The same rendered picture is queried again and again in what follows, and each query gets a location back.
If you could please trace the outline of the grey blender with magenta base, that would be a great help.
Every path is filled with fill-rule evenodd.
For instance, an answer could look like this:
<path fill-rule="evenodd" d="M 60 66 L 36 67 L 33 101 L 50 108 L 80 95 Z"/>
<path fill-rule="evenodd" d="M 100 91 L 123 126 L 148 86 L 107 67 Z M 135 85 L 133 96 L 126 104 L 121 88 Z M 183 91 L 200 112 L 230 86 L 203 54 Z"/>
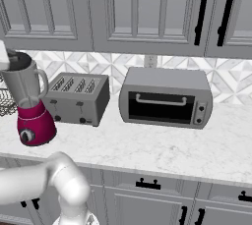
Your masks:
<path fill-rule="evenodd" d="M 26 53 L 11 51 L 8 58 L 9 67 L 0 71 L 17 104 L 20 141 L 26 146 L 48 143 L 55 137 L 56 127 L 42 102 L 49 90 L 47 75 Z"/>

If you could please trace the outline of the grey toaster oven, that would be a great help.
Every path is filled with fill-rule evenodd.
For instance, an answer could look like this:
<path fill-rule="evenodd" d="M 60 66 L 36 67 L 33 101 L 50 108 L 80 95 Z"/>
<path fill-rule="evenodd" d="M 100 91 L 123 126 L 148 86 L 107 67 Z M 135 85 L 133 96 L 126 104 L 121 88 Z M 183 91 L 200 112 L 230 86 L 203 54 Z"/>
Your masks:
<path fill-rule="evenodd" d="M 204 71 L 130 67 L 118 106 L 125 123 L 202 130 L 213 95 Z"/>

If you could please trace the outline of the grey four-slot toaster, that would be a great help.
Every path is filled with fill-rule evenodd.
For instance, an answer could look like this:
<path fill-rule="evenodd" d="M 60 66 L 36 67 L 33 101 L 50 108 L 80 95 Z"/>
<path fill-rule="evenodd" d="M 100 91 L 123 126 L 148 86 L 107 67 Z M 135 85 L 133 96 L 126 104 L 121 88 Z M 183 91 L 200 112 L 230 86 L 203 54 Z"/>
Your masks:
<path fill-rule="evenodd" d="M 97 127 L 109 99 L 108 75 L 60 73 L 42 101 L 55 122 Z"/>

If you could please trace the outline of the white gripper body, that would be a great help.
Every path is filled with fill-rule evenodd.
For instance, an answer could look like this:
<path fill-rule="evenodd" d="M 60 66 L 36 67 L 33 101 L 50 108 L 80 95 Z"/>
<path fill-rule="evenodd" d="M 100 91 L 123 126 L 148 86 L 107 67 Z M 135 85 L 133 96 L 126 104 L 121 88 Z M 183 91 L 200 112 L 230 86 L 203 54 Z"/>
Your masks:
<path fill-rule="evenodd" d="M 10 60 L 7 54 L 5 44 L 0 40 L 0 71 L 8 71 L 10 68 Z"/>

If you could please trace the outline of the grey drawer front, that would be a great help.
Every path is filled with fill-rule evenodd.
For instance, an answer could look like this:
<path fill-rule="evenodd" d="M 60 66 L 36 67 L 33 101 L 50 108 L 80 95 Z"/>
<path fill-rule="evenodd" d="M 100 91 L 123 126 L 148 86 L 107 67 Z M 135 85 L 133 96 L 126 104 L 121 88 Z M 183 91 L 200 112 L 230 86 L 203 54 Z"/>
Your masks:
<path fill-rule="evenodd" d="M 197 183 L 194 181 L 175 179 L 170 177 L 151 176 L 126 172 L 112 172 L 111 176 L 112 186 L 122 189 L 132 189 L 150 193 L 160 193 L 169 196 L 189 198 L 194 197 L 197 189 Z M 161 185 L 161 189 L 152 190 L 136 187 L 135 183 L 141 178 L 144 178 L 146 182 L 152 182 L 154 179 L 157 179 L 157 182 Z"/>
<path fill-rule="evenodd" d="M 252 197 L 252 188 L 202 183 L 199 188 L 197 199 L 252 207 L 252 202 L 238 199 L 242 191 L 245 191 L 248 196 Z"/>

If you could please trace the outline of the grey lower cupboard door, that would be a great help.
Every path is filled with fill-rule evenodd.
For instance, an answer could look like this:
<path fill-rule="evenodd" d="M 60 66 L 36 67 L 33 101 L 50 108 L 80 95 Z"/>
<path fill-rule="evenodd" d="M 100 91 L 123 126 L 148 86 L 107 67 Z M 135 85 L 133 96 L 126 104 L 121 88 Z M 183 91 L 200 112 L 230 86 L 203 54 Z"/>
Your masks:
<path fill-rule="evenodd" d="M 192 198 L 131 190 L 106 190 L 109 225 L 179 225 L 181 206 L 190 214 Z"/>
<path fill-rule="evenodd" d="M 206 210 L 202 225 L 252 225 L 252 207 L 196 200 L 191 225 L 199 216 L 199 208 Z"/>

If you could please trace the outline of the grey upper cupboard door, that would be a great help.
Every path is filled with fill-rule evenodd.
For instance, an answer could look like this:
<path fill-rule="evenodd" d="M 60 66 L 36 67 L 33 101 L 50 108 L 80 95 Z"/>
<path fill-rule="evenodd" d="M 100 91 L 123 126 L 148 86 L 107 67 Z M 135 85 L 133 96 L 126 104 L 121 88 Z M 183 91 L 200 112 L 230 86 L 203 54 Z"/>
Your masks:
<path fill-rule="evenodd" d="M 91 51 L 89 0 L 0 0 L 0 39 L 11 49 Z"/>
<path fill-rule="evenodd" d="M 201 0 L 90 0 L 97 52 L 201 56 L 194 44 Z"/>
<path fill-rule="evenodd" d="M 224 5 L 225 0 L 214 0 L 205 55 L 252 59 L 252 0 L 233 0 L 223 46 L 218 47 Z"/>

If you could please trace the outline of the white wall outlet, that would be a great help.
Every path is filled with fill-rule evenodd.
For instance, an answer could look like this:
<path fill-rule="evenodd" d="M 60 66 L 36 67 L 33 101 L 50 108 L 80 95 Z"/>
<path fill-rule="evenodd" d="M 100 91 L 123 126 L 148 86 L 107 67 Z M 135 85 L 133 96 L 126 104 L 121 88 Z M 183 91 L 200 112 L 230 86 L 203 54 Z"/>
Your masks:
<path fill-rule="evenodd" d="M 145 68 L 155 68 L 158 65 L 157 55 L 146 55 L 144 58 Z"/>

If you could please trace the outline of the grey cupboard door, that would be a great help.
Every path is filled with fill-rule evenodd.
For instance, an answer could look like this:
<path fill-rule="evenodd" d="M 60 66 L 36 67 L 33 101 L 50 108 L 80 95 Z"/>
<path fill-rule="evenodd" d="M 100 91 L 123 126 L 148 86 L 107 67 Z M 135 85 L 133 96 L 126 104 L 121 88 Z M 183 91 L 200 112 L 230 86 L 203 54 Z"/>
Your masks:
<path fill-rule="evenodd" d="M 97 52 L 201 56 L 194 44 L 201 0 L 90 0 Z"/>
<path fill-rule="evenodd" d="M 11 49 L 91 51 L 89 0 L 0 0 L 0 39 Z"/>
<path fill-rule="evenodd" d="M 192 198 L 131 190 L 106 190 L 109 225 L 179 225 L 181 206 L 190 214 Z"/>
<path fill-rule="evenodd" d="M 191 225 L 199 216 L 199 208 L 206 210 L 202 225 L 252 225 L 252 207 L 196 200 Z"/>
<path fill-rule="evenodd" d="M 252 59 L 252 0 L 233 0 L 223 46 L 218 47 L 224 5 L 225 0 L 214 0 L 205 55 Z"/>

